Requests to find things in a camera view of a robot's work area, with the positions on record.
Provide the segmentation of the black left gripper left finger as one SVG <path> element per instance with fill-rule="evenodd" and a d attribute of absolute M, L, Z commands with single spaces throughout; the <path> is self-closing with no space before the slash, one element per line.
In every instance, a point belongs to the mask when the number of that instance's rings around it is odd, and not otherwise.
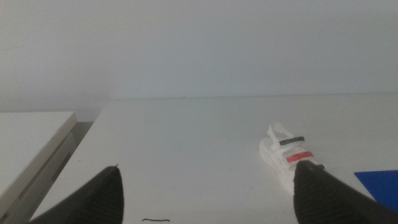
<path fill-rule="evenodd" d="M 121 172 L 109 166 L 31 224 L 122 223 L 124 192 Z"/>

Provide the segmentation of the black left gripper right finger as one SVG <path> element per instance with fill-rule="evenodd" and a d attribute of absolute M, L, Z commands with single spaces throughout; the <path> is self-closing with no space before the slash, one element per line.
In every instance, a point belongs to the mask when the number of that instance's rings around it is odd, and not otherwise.
<path fill-rule="evenodd" d="M 300 161 L 295 169 L 294 212 L 300 224 L 397 224 L 396 211 L 310 161 Z"/>

